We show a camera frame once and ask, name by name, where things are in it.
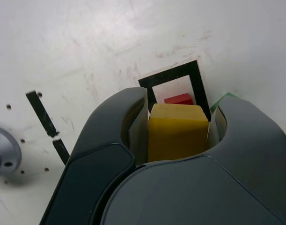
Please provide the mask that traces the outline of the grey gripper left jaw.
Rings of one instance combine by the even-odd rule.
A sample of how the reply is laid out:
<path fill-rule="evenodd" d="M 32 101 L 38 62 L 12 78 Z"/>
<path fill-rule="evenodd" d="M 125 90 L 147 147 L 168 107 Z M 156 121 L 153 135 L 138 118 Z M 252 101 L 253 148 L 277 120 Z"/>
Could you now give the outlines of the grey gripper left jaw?
<path fill-rule="evenodd" d="M 147 162 L 147 90 L 124 89 L 84 125 L 41 220 L 43 225 L 98 225 L 118 185 Z"/>

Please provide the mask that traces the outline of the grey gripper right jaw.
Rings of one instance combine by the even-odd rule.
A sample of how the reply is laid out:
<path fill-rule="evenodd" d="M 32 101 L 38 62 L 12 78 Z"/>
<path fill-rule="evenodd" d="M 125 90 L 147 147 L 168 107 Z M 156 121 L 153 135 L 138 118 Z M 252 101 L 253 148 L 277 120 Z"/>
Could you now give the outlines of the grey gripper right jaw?
<path fill-rule="evenodd" d="M 221 141 L 128 176 L 103 225 L 286 225 L 286 135 L 252 103 L 220 101 Z"/>

